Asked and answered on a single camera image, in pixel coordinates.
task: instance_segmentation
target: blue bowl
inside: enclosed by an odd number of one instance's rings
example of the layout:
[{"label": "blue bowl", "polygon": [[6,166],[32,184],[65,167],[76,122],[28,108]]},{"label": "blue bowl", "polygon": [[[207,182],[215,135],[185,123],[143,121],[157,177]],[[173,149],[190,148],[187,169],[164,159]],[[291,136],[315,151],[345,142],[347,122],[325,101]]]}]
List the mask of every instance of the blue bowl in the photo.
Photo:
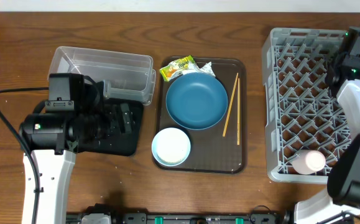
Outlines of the blue bowl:
[{"label": "blue bowl", "polygon": [[225,115],[228,96],[223,84],[205,73],[176,79],[167,91],[166,108],[184,128],[201,130],[214,126]]}]

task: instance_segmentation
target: white bottle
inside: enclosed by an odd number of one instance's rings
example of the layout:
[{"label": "white bottle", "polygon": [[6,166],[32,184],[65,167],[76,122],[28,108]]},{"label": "white bottle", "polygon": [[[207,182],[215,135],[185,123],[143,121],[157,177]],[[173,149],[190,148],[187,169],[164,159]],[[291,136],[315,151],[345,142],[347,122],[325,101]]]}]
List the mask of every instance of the white bottle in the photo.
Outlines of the white bottle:
[{"label": "white bottle", "polygon": [[325,167],[326,159],[319,151],[302,149],[296,152],[291,163],[299,174],[308,175],[322,170]]}]

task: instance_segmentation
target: white bowl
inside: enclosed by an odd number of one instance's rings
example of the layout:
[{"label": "white bowl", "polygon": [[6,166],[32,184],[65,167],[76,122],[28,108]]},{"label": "white bowl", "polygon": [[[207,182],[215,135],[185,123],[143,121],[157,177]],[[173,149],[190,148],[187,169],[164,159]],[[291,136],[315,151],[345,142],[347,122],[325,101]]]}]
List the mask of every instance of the white bowl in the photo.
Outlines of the white bowl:
[{"label": "white bowl", "polygon": [[177,128],[159,131],[152,141],[152,155],[164,166],[177,166],[187,159],[191,142],[187,134]]}]

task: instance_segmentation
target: plastic bin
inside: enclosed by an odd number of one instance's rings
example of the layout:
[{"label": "plastic bin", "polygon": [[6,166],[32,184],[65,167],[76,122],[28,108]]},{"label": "plastic bin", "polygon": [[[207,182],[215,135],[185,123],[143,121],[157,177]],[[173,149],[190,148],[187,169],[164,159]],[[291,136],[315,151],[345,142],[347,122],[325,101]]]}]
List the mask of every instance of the plastic bin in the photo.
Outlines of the plastic bin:
[{"label": "plastic bin", "polygon": [[154,94],[156,72],[147,55],[107,50],[59,47],[54,54],[51,73],[78,73],[95,82],[104,81],[104,97],[140,101],[149,105]]},{"label": "plastic bin", "polygon": [[[351,143],[343,109],[324,82],[326,62],[345,32],[275,28],[262,48],[267,173],[273,181],[326,184],[331,168]],[[325,168],[297,174],[289,161],[300,149],[322,152]]]}]

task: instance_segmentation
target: white cup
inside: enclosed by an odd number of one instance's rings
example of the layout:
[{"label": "white cup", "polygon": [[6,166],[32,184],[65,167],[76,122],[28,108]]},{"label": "white cup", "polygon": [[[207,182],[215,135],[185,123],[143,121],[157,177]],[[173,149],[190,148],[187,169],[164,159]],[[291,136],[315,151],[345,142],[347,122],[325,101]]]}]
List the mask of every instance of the white cup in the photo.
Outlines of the white cup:
[{"label": "white cup", "polygon": [[187,134],[177,128],[159,131],[152,141],[152,155],[164,166],[177,166],[187,159],[191,142]]},{"label": "white cup", "polygon": [[322,170],[326,164],[325,156],[319,151],[302,149],[294,156],[290,163],[299,174],[313,174]]}]

